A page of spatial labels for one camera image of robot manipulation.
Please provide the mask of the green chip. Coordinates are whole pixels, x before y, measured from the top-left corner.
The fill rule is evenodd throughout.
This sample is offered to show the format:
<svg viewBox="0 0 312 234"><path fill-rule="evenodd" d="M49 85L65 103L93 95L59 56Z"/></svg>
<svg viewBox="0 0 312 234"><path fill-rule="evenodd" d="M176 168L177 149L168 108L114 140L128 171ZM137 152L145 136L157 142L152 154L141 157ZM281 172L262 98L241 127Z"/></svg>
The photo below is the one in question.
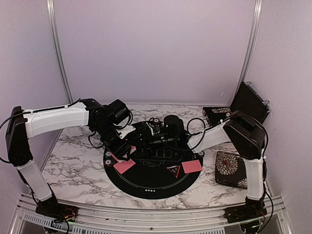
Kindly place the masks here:
<svg viewBox="0 0 312 234"><path fill-rule="evenodd" d="M110 152L106 152L105 154L104 154L104 158L105 159L109 159L109 158L111 158L112 156L111 156L111 154L110 154Z"/></svg>

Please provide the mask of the red triangle all-in marker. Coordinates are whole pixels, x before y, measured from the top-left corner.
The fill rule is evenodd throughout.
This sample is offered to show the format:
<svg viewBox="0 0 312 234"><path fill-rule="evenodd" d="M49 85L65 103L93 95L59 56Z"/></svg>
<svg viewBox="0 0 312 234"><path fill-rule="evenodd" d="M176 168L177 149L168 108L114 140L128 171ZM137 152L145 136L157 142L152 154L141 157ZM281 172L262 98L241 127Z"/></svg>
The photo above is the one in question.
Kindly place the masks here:
<svg viewBox="0 0 312 234"><path fill-rule="evenodd" d="M181 165L169 166L169 167L166 167L166 169L170 173L172 173L175 178L178 178L179 172L180 172L180 169L181 169Z"/></svg>

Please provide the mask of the red playing card deck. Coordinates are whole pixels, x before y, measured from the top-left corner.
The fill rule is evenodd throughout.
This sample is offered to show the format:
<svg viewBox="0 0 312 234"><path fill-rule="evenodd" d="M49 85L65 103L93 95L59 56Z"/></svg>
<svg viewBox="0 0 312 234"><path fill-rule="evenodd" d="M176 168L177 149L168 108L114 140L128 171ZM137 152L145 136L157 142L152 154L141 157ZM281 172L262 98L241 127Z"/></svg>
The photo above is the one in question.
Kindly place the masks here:
<svg viewBox="0 0 312 234"><path fill-rule="evenodd" d="M117 162L121 160L128 161L131 157L130 155L136 151L136 146L126 146L118 150L109 151L112 158Z"/></svg>

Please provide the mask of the red card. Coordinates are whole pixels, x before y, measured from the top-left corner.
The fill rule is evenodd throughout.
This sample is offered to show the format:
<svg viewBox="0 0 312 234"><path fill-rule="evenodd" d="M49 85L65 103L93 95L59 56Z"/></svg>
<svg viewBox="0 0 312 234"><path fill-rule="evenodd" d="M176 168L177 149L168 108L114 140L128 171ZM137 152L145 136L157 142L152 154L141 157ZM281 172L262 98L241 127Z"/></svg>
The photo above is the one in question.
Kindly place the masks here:
<svg viewBox="0 0 312 234"><path fill-rule="evenodd" d="M182 167L183 167L184 173L186 174L202 171L202 165L199 159L182 162Z"/></svg>
<svg viewBox="0 0 312 234"><path fill-rule="evenodd" d="M127 170L129 170L132 166L134 166L136 163L130 159L128 161L121 160L114 164L114 168L120 173L123 174Z"/></svg>

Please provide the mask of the red chip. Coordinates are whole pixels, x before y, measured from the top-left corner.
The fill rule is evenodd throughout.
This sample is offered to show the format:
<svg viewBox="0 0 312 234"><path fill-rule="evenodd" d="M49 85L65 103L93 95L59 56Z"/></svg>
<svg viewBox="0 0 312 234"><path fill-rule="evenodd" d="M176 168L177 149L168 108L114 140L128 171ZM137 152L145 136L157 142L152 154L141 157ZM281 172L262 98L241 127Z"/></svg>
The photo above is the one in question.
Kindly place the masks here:
<svg viewBox="0 0 312 234"><path fill-rule="evenodd" d="M113 162L110 159L107 159L104 161L104 166L105 167L111 167L113 165Z"/></svg>

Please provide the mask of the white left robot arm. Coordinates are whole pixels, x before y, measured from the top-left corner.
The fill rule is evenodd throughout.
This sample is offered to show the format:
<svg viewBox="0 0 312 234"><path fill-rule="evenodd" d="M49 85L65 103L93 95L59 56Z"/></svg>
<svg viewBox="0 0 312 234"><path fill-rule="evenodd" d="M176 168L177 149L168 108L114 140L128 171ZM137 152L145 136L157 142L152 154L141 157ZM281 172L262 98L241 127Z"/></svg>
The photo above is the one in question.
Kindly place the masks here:
<svg viewBox="0 0 312 234"><path fill-rule="evenodd" d="M60 215L62 209L42 175L41 167L55 146L63 129L87 126L100 137L106 149L121 160L132 150L126 136L135 131L126 104L117 99L102 105L93 98L79 99L71 104L24 110L21 106L12 109L5 134L7 163L12 164L35 196L42 208L51 217Z"/></svg>

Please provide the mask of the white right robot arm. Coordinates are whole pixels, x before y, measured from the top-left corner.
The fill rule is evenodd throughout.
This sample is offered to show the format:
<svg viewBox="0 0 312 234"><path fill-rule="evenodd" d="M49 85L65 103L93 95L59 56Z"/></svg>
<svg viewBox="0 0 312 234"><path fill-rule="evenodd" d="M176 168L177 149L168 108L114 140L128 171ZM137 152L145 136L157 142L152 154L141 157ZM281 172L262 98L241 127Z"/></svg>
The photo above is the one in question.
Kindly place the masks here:
<svg viewBox="0 0 312 234"><path fill-rule="evenodd" d="M162 121L154 118L132 125L134 132L128 136L132 145L142 149L167 147L174 151L199 154L223 143L232 143L243 159L247 177L247 204L242 215L252 218L260 211L260 201L265 194L264 151L268 134L255 118L235 111L213 127L191 134L176 115L168 115Z"/></svg>

